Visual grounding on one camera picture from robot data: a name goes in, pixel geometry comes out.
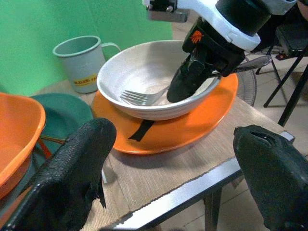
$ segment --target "green plate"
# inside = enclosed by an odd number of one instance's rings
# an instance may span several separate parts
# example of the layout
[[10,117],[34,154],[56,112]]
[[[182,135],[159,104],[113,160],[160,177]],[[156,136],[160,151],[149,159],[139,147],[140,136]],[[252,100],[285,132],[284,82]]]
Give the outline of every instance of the green plate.
[[[46,125],[42,134],[65,139],[84,123],[93,119],[91,108],[81,99],[70,94],[49,93],[32,96],[46,112]],[[52,153],[61,146],[44,140]]]

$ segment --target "white bowl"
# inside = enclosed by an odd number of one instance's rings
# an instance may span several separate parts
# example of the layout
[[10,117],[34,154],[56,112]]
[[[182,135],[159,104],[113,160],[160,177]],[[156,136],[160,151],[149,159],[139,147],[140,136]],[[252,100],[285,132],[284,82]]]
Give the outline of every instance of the white bowl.
[[155,93],[168,86],[181,63],[188,56],[183,41],[163,40],[130,47],[109,59],[100,69],[97,86],[100,93],[121,111],[137,118],[166,120],[179,117],[196,108],[219,83],[210,78],[191,97],[169,103],[166,93],[151,106],[135,106],[120,98],[131,90]]

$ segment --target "silver fork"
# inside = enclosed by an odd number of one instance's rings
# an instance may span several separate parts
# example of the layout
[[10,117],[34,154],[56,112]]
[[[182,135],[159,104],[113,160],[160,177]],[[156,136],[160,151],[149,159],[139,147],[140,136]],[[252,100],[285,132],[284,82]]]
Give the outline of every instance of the silver fork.
[[170,85],[155,94],[143,94],[130,90],[125,90],[122,92],[120,97],[130,104],[149,106],[155,103],[166,92],[166,90],[169,89],[169,87]]

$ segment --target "white mug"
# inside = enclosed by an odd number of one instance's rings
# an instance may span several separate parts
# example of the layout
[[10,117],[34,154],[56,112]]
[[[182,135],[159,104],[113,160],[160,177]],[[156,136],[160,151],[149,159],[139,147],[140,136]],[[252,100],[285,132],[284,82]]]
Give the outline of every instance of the white mug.
[[101,47],[118,45],[103,43],[97,36],[81,36],[58,44],[53,54],[59,57],[68,79],[76,92],[89,93],[97,90],[96,78],[106,62]]

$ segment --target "green backdrop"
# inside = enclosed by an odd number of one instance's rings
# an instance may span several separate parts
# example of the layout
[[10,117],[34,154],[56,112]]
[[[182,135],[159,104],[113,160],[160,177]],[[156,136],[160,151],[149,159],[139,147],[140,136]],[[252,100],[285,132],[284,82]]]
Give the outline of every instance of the green backdrop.
[[[52,49],[82,35],[121,49],[172,39],[170,23],[147,20],[141,0],[0,0],[0,91],[30,95],[66,79]],[[106,59],[115,53],[104,48]]]

